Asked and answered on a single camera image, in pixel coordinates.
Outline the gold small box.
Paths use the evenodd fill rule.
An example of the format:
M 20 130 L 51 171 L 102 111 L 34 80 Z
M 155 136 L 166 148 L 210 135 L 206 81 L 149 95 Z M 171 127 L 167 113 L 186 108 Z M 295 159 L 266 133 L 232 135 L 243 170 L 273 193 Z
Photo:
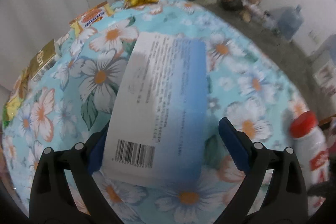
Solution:
M 55 40 L 49 41 L 30 61 L 29 79 L 38 82 L 43 75 L 51 69 L 60 59 L 59 49 L 55 46 Z

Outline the orange snack packet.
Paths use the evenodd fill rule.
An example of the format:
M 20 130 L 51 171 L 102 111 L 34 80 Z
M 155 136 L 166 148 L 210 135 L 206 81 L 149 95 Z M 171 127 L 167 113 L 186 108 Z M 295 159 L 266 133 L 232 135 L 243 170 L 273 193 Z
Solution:
M 109 3 L 104 1 L 71 20 L 69 25 L 74 30 L 75 36 L 77 37 L 84 29 L 90 27 L 92 24 L 102 20 L 103 18 L 112 16 L 113 14 L 114 12 L 110 8 Z

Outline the white strawberry drink bottle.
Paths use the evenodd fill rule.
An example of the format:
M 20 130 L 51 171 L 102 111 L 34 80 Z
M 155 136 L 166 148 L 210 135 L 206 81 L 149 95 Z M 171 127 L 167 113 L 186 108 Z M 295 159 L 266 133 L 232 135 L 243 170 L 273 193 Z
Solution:
M 329 181 L 329 151 L 326 138 L 312 111 L 306 111 L 289 127 L 294 151 L 300 164 L 306 189 Z

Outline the white water dispenser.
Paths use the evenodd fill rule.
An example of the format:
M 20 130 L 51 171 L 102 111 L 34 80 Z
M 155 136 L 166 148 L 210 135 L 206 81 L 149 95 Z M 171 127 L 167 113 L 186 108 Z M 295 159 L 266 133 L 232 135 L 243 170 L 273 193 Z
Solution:
M 322 43 L 310 61 L 313 77 L 320 87 L 335 81 L 335 34 Z

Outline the blue water jug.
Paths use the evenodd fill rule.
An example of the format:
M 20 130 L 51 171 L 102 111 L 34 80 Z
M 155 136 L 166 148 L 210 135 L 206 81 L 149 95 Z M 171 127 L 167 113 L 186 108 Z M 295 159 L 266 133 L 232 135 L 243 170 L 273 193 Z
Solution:
M 301 15 L 301 5 L 296 7 L 287 7 L 277 21 L 278 30 L 281 36 L 291 41 L 296 32 L 303 24 L 303 17 Z

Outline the dark brown bag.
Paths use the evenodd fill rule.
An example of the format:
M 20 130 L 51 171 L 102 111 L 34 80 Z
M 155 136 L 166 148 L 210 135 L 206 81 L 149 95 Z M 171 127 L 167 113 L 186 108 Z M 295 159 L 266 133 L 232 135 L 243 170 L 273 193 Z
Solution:
M 227 11 L 239 11 L 243 6 L 242 0 L 220 0 L 222 8 Z

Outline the blue white carton box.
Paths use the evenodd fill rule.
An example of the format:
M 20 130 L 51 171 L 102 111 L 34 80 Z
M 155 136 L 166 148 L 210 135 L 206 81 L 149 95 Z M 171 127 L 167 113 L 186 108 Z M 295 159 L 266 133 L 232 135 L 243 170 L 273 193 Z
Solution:
M 207 92 L 203 41 L 142 32 L 114 103 L 104 176 L 153 188 L 195 183 L 205 147 Z

